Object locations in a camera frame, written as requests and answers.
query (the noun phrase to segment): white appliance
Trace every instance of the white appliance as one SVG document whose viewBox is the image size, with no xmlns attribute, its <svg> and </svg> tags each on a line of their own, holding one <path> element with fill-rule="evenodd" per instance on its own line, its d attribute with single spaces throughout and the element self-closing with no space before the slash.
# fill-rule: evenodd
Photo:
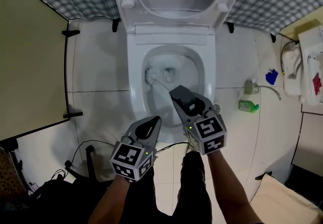
<svg viewBox="0 0 323 224">
<path fill-rule="evenodd" d="M 317 56 L 323 53 L 323 26 L 300 33 L 299 44 L 283 52 L 284 90 L 308 105 L 322 104 L 322 71 Z"/>
<path fill-rule="evenodd" d="M 117 0 L 127 31 L 131 102 L 136 119 L 160 116 L 159 141 L 186 140 L 168 91 L 145 70 L 172 68 L 174 82 L 214 101 L 216 31 L 235 0 Z"/>
</svg>

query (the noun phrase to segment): black pants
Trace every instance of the black pants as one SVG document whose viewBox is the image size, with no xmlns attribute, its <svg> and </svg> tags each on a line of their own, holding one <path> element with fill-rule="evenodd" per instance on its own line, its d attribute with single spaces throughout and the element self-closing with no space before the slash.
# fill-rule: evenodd
<svg viewBox="0 0 323 224">
<path fill-rule="evenodd" d="M 130 185 L 120 223 L 212 223 L 211 201 L 205 187 L 205 170 L 200 153 L 183 158 L 181 189 L 173 216 L 157 209 L 154 171 Z"/>
</svg>

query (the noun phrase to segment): floor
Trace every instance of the floor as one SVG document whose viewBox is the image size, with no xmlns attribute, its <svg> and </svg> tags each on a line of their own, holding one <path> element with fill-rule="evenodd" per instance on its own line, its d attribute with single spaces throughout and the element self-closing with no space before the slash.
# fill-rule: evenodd
<svg viewBox="0 0 323 224">
<path fill-rule="evenodd" d="M 114 143 L 134 121 L 129 97 L 126 34 L 122 24 L 112 33 L 109 20 L 72 21 L 71 29 L 81 33 L 69 38 L 67 46 L 67 87 L 72 110 L 82 110 L 84 116 L 18 139 L 17 157 L 24 162 L 27 181 L 41 186 L 64 162 L 71 160 L 78 144 L 87 140 Z M 301 125 L 301 105 L 286 97 L 280 71 L 280 49 L 288 40 L 258 30 L 235 27 L 230 34 L 223 25 L 216 36 L 216 99 L 222 106 L 222 116 L 228 129 L 227 146 L 222 152 L 244 186 L 249 200 L 260 181 L 254 178 L 266 171 L 284 182 L 297 144 Z M 279 72 L 273 86 L 282 101 L 270 90 L 258 95 L 243 94 L 246 79 L 271 86 L 265 79 L 269 69 Z M 254 113 L 239 111 L 239 99 L 260 104 Z M 109 164 L 112 148 L 99 142 L 95 147 L 94 163 L 97 177 L 113 178 Z M 167 144 L 158 144 L 157 149 Z M 84 174 L 85 147 L 75 155 L 73 166 Z M 159 154 L 154 164 L 158 208 L 172 214 L 180 188 L 180 169 L 186 146 L 176 145 Z M 213 207 L 214 223 L 225 223 L 216 202 L 206 156 L 206 188 Z"/>
</svg>

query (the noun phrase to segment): green bottle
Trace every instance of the green bottle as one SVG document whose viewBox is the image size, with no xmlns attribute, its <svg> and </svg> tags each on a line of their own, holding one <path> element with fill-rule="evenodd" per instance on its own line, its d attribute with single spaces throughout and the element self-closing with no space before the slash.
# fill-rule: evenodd
<svg viewBox="0 0 323 224">
<path fill-rule="evenodd" d="M 239 100 L 239 110 L 254 113 L 258 110 L 259 105 L 255 105 L 249 100 Z"/>
</svg>

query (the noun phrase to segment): forearm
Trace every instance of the forearm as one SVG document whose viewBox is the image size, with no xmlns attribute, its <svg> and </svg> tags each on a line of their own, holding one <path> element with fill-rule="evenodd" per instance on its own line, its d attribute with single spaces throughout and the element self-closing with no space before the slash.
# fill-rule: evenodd
<svg viewBox="0 0 323 224">
<path fill-rule="evenodd" d="M 129 182 L 117 175 L 95 207 L 88 223 L 119 223 L 129 186 Z"/>
<path fill-rule="evenodd" d="M 246 193 L 236 175 L 218 150 L 208 155 L 216 198 L 220 203 L 249 204 Z"/>
<path fill-rule="evenodd" d="M 260 221 L 251 208 L 246 193 L 218 150 L 208 155 L 214 190 L 219 207 L 227 224 L 250 224 Z"/>
</svg>

